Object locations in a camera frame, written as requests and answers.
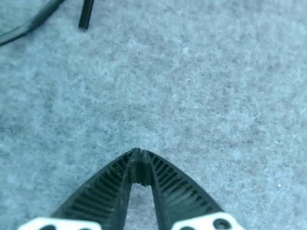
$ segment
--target gray carpet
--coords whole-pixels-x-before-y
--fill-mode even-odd
[[[2,0],[0,33],[47,0]],[[174,163],[247,230],[307,226],[307,1],[67,0],[0,47],[0,229],[120,154]],[[127,230],[157,230],[133,187]]]

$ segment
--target black wire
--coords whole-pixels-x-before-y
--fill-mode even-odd
[[[52,13],[62,4],[65,0],[50,0],[33,18],[28,20],[26,23],[21,26],[0,34],[0,46],[3,46],[9,42],[12,42],[20,37],[25,36],[26,34],[32,32],[43,24],[46,19],[52,15]]]

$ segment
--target black cable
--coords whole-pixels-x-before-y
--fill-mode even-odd
[[[21,26],[0,34],[0,46],[3,46],[9,42],[12,42],[20,37],[25,36],[26,34],[32,32],[43,24],[46,19],[52,15],[52,13],[62,4],[65,0],[50,0],[33,18],[28,20],[26,23]]]
[[[90,23],[91,13],[93,9],[94,0],[84,0],[82,13],[79,21],[79,28],[87,30]]]

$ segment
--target cable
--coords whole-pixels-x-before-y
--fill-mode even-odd
[[[20,37],[27,35],[52,15],[52,13],[64,2],[65,0],[50,0],[33,18],[28,20],[21,26],[12,29],[4,34],[0,34],[0,46],[3,46],[9,42],[12,42]]]
[[[90,23],[91,13],[93,9],[94,0],[84,0],[82,13],[79,21],[79,28],[87,30]]]

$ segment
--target bolt hole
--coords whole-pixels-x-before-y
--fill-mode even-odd
[[[56,230],[56,227],[54,225],[46,225],[39,230]]]
[[[181,228],[180,230],[195,230],[194,228],[191,228],[191,227],[183,227]]]
[[[215,229],[217,230],[225,230],[230,229],[231,225],[230,223],[225,219],[216,219],[213,223]]]

